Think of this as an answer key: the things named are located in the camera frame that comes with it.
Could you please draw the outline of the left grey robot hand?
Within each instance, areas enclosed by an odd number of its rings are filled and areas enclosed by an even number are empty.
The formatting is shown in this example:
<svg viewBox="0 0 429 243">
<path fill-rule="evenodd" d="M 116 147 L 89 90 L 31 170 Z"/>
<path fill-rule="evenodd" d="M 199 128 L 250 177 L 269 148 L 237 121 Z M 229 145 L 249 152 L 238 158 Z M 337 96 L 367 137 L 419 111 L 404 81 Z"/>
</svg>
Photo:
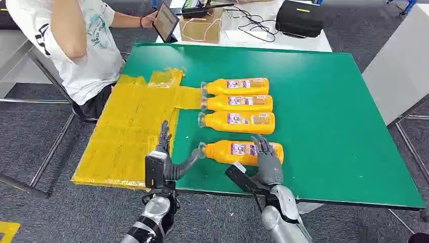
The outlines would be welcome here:
<svg viewBox="0 0 429 243">
<path fill-rule="evenodd" d="M 155 147 L 155 151 L 160 153 L 161 158 L 164 161 L 163 175 L 166 180 L 180 180 L 184 174 L 196 163 L 197 160 L 201 159 L 200 149 L 197 147 L 192 150 L 190 156 L 183 161 L 181 164 L 173 164 L 170 156 L 170 140 L 172 134 L 169 133 L 168 121 L 164 120 L 161 124 L 160 133 L 158 136 L 158 143 Z"/>
</svg>

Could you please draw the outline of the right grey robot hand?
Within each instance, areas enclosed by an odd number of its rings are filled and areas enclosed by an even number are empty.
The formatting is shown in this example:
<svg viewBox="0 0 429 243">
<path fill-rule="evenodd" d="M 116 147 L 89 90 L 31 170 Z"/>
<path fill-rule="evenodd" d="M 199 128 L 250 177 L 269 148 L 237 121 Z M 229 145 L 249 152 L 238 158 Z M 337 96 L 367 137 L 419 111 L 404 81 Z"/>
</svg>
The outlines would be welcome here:
<svg viewBox="0 0 429 243">
<path fill-rule="evenodd" d="M 258 180 L 262 185 L 283 184 L 283 172 L 279 158 L 273 147 L 261 135 L 252 136 L 257 151 Z"/>
</svg>

